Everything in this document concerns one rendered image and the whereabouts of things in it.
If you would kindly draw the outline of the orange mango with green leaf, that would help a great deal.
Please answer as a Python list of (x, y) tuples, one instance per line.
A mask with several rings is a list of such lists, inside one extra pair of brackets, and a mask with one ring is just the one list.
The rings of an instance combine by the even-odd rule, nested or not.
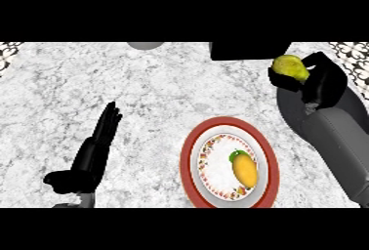
[(238, 182), (244, 187), (253, 188), (259, 181), (259, 170), (250, 154), (244, 150), (236, 149), (229, 155), (229, 161)]

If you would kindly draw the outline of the yellow-green pear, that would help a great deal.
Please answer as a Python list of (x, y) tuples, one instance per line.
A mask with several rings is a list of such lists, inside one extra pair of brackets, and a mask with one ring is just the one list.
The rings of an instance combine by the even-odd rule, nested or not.
[(294, 55), (279, 56), (273, 61), (272, 69), (278, 74), (293, 77), (300, 82), (309, 79), (307, 67), (303, 60)]

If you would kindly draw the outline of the grey round object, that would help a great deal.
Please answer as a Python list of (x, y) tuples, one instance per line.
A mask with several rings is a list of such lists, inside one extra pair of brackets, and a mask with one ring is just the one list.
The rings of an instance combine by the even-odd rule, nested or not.
[(158, 48), (163, 43), (161, 42), (129, 42), (129, 45), (138, 49), (138, 50), (152, 50), (155, 48)]

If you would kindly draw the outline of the red-rimmed patterned plate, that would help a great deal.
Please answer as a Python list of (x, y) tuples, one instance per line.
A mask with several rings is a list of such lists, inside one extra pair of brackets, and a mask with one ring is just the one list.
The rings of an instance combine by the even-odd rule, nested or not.
[[(256, 162), (257, 183), (245, 187), (232, 169), (235, 156)], [(197, 207), (272, 207), (278, 198), (278, 158), (260, 131), (244, 120), (220, 116), (191, 132), (180, 155), (180, 176)]]

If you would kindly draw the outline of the black appliance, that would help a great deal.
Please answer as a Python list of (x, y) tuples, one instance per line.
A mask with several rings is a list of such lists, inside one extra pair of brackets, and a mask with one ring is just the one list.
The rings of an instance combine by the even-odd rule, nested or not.
[(290, 42), (211, 42), (214, 61), (270, 60), (284, 55)]

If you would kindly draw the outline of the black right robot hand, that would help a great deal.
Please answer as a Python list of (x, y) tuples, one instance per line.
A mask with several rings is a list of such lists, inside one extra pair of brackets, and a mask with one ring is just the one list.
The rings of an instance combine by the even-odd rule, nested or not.
[(291, 92), (301, 92), (301, 101), (306, 104), (318, 104), (318, 109), (332, 107), (337, 105), (347, 87), (344, 71), (324, 52), (309, 55), (303, 59), (303, 64), (313, 66), (304, 83), (269, 69), (272, 84)]

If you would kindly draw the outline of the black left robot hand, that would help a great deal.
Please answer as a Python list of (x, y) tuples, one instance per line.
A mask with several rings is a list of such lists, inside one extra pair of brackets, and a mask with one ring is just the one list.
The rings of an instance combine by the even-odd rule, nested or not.
[(95, 192), (121, 118), (120, 108), (115, 102), (111, 102), (98, 119), (92, 136), (83, 142), (71, 169), (50, 172), (43, 178), (43, 182), (52, 185), (58, 194)]

